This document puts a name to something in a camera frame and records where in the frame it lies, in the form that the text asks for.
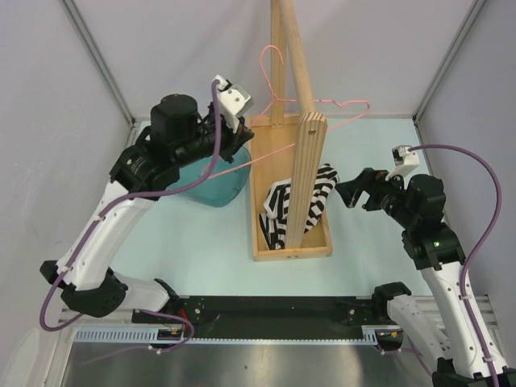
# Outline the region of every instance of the white wall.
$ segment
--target white wall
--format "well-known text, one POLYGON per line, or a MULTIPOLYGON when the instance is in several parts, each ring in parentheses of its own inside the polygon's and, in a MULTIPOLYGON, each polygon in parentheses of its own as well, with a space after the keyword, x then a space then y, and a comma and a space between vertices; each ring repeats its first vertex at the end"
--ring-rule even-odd
MULTIPOLYGON (((269 3, 77 0, 139 117, 148 117, 150 108, 172 92, 191 94, 199 106, 207 105, 216 73, 249 90, 255 112, 267 106, 258 57, 270 44, 269 3)), ((368 98, 374 114, 411 117, 471 4, 294 0, 314 96, 368 98)), ((291 81, 288 95, 295 95, 291 81)), ((338 112, 327 104, 320 109, 338 112)))
MULTIPOLYGON (((40 265, 83 228, 128 127, 57 0, 0 2, 0 55, 2 379, 18 342, 38 327, 49 287, 40 265)), ((36 373, 54 338, 40 336, 36 373)))
MULTIPOLYGON (((469 41, 422 120, 425 143, 471 149, 497 172, 502 213, 472 267, 478 293, 488 293, 516 364, 516 2, 488 2, 469 41)), ((494 187, 482 167, 466 156, 430 152, 444 179, 448 213, 466 252, 486 228, 494 208, 494 187)))

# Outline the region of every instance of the wooden post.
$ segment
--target wooden post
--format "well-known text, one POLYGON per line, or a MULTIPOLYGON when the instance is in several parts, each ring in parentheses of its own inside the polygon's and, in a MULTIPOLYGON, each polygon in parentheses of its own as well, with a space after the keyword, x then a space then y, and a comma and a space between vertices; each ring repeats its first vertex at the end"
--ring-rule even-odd
POLYGON ((281 0, 281 19, 285 27, 294 84, 301 110, 287 218, 285 247, 289 249, 299 248, 302 244, 310 199, 326 138, 327 121, 324 115, 315 111, 314 95, 292 0, 281 0))
MULTIPOLYGON (((271 50, 271 78, 273 90, 278 98, 285 98, 285 67, 287 61, 287 41, 285 29, 281 18, 280 0, 271 0, 271 44, 278 47, 283 56, 285 64, 281 64, 281 59, 276 50, 271 50)), ((284 109, 282 101, 273 100, 271 109, 271 127, 283 125, 284 109)))

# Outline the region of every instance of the wooden rack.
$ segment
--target wooden rack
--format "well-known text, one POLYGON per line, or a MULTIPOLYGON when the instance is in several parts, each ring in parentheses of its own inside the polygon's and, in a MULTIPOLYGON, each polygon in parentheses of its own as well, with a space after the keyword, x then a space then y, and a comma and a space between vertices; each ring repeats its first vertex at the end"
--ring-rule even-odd
MULTIPOLYGON (((295 147, 267 157, 251 169, 252 243, 255 260, 284 260, 329 256, 333 252, 326 212, 316 227, 304 234, 315 176, 323 152, 327 120, 315 110, 305 53, 292 0, 271 0, 271 41, 286 63, 290 53, 300 114, 284 114, 283 102, 274 100, 271 115, 260 119, 249 145, 253 159, 295 142, 295 147), (260 214, 271 184, 292 177, 286 249, 269 250, 260 229, 260 214)), ((271 51, 271 78, 278 98, 285 97, 285 66, 271 51)))

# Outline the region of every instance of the black and white striped fabric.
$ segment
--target black and white striped fabric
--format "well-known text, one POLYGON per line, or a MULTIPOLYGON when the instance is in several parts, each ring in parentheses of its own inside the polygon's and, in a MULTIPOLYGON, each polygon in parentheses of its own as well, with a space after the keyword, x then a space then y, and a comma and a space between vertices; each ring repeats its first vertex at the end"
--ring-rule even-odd
MULTIPOLYGON (((271 185, 264 203, 266 212, 260 214, 260 226, 269 250, 285 248, 290 181, 291 179, 286 179, 271 185)), ((331 164, 322 164, 317 171, 305 232, 311 230, 321 218, 328 195, 337 183, 339 183, 337 171, 331 164)))

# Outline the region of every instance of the light blue tabletop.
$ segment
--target light blue tabletop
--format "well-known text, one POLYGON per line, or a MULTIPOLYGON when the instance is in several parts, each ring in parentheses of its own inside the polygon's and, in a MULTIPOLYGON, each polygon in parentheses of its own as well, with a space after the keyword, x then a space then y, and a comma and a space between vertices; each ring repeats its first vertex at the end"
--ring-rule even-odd
MULTIPOLYGON (((332 163, 341 181, 351 180, 365 167, 392 169, 391 148, 403 144, 419 144, 410 119, 362 119, 328 133, 321 162, 332 163)), ((416 173, 428 173, 419 157, 416 173)), ((162 198, 111 267, 129 277, 161 278, 180 295, 368 296, 392 281, 405 282, 414 295, 430 294, 403 250, 402 228, 383 211, 349 210, 333 192, 327 202, 332 256, 255 262, 249 202, 248 185, 222 208, 162 198)))

